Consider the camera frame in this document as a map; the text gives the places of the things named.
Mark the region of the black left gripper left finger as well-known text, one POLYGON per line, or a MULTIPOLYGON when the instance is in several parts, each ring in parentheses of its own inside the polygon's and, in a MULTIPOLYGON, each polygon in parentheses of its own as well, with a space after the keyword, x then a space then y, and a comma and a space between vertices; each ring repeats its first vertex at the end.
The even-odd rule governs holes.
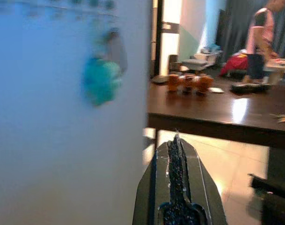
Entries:
POLYGON ((137 188, 133 225, 167 225, 165 214, 170 208, 170 177, 166 141, 155 150, 137 188))

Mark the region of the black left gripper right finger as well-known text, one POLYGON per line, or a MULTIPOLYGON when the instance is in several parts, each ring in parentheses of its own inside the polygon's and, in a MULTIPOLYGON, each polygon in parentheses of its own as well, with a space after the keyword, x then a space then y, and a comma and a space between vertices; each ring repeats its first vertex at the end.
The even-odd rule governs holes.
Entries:
POLYGON ((218 188, 196 149, 179 135, 175 135, 174 141, 182 163, 185 200, 198 210, 202 220, 206 220, 201 224, 226 225, 227 219, 218 188))

